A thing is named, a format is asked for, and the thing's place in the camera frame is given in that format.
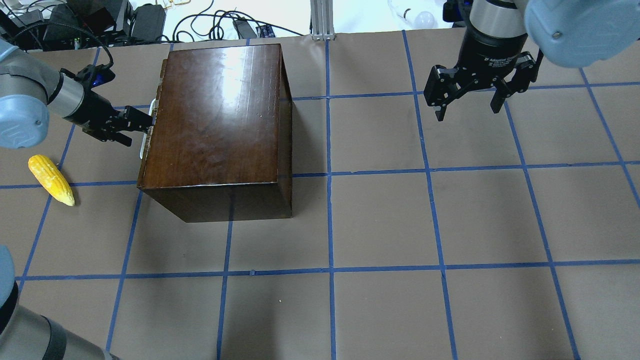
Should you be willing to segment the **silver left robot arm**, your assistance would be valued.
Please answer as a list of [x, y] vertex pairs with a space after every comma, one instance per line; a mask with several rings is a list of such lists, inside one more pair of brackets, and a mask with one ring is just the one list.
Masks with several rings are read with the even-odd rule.
[[[111, 64], [89, 64], [78, 73], [55, 69], [18, 46], [1, 41], [1, 146], [32, 148], [48, 135], [50, 115], [79, 126], [102, 142], [130, 146], [126, 132], [147, 133], [151, 114], [130, 105], [114, 109], [94, 88], [115, 78]], [[114, 360], [116, 355], [19, 302], [10, 250], [1, 246], [3, 360]]]

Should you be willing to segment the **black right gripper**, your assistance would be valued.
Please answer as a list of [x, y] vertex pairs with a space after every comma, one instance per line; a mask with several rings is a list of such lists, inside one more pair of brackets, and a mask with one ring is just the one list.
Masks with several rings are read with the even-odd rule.
[[455, 66], [435, 65], [430, 69], [423, 96], [434, 108], [436, 120], [443, 121], [448, 105], [470, 91], [494, 87], [490, 102], [494, 114], [510, 96], [526, 92], [537, 82], [543, 61], [542, 51], [533, 59], [523, 50], [527, 38], [527, 34], [497, 38], [467, 27]]

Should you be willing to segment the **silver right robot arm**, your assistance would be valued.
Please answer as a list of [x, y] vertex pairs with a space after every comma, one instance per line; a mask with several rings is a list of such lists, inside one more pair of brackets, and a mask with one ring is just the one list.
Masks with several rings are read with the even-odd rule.
[[487, 89], [498, 113], [537, 82], [544, 60], [585, 68], [620, 54], [640, 32], [637, 0], [446, 0], [442, 18], [465, 32], [455, 66], [435, 64], [423, 89], [439, 122], [453, 101]]

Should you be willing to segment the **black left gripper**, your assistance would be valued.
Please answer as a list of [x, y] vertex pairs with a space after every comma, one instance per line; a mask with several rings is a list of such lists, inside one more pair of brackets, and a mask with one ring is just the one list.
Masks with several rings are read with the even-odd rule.
[[109, 100], [93, 91], [86, 92], [78, 108], [64, 120], [98, 141], [118, 142], [126, 147], [130, 147], [133, 140], [121, 132], [148, 133], [154, 124], [150, 114], [130, 105], [118, 111]]

